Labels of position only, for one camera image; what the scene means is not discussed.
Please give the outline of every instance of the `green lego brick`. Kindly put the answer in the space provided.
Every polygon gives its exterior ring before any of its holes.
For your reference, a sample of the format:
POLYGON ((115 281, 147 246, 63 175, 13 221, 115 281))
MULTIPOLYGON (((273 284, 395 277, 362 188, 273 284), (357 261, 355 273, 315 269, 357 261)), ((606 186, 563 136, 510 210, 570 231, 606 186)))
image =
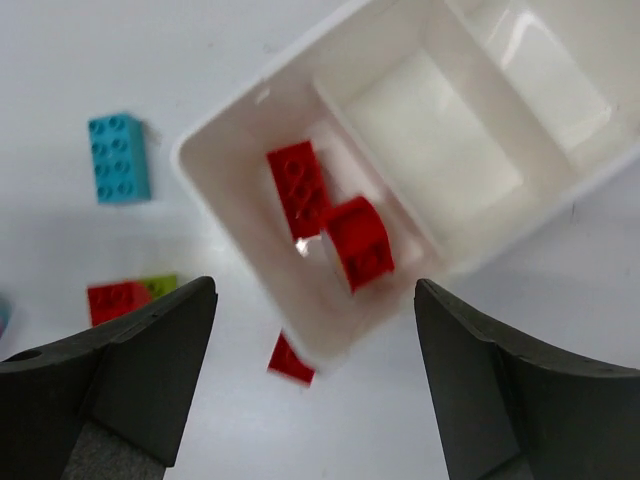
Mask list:
POLYGON ((177 275, 146 277, 139 279, 138 282, 142 283, 147 288, 147 290, 149 290, 149 293, 154 300, 178 288, 177 275))

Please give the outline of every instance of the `blue lego brick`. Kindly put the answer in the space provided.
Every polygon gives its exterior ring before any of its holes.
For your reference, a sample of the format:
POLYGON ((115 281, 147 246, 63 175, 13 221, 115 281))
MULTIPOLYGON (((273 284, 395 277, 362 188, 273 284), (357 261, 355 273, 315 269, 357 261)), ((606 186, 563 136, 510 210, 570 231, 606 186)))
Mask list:
POLYGON ((126 113, 89 120, 98 203, 151 199, 140 121, 126 113))

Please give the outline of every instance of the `white table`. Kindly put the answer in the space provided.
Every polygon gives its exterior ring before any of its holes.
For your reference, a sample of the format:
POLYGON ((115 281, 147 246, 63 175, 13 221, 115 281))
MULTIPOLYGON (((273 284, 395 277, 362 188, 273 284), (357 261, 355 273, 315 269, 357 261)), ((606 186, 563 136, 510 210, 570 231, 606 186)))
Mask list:
MULTIPOLYGON (((0 3, 4 358, 87 328, 87 284, 179 272, 220 302, 176 468, 166 478, 429 478, 446 468, 410 311, 309 390, 265 373, 280 319, 169 152, 275 53, 344 0, 0 3), (150 127, 154 200, 96 204, 86 120, 150 127)), ((640 367, 640 165, 456 292, 560 347, 640 367)))

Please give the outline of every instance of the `divided storage box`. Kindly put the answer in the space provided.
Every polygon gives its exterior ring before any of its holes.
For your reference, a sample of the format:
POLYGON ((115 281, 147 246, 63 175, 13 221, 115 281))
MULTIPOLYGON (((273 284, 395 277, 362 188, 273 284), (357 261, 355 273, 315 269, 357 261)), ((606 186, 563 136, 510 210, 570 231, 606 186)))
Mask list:
POLYGON ((353 1, 174 150, 322 367, 628 163, 640 125, 635 0, 353 1), (396 270, 345 298, 294 246, 266 153, 313 142, 334 203, 367 197, 396 270))

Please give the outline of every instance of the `red lego brick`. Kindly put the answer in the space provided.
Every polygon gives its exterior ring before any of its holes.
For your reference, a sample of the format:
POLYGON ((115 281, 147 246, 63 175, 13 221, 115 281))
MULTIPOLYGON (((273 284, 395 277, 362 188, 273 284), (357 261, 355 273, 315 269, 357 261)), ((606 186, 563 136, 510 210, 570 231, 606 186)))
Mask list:
POLYGON ((138 282, 122 282, 87 288, 91 325, 98 325, 133 312, 148 303, 149 290, 138 282))
POLYGON ((325 211, 321 223, 340 257, 351 293, 394 270, 387 231, 366 198, 325 211))
POLYGON ((311 142, 270 152, 267 159, 293 240, 318 235, 320 216, 331 204, 311 142))
POLYGON ((315 374, 315 371, 307 367, 296 356, 282 332, 280 332, 276 346, 273 349, 268 370, 298 380, 307 387, 311 385, 311 380, 313 380, 313 375, 315 374))

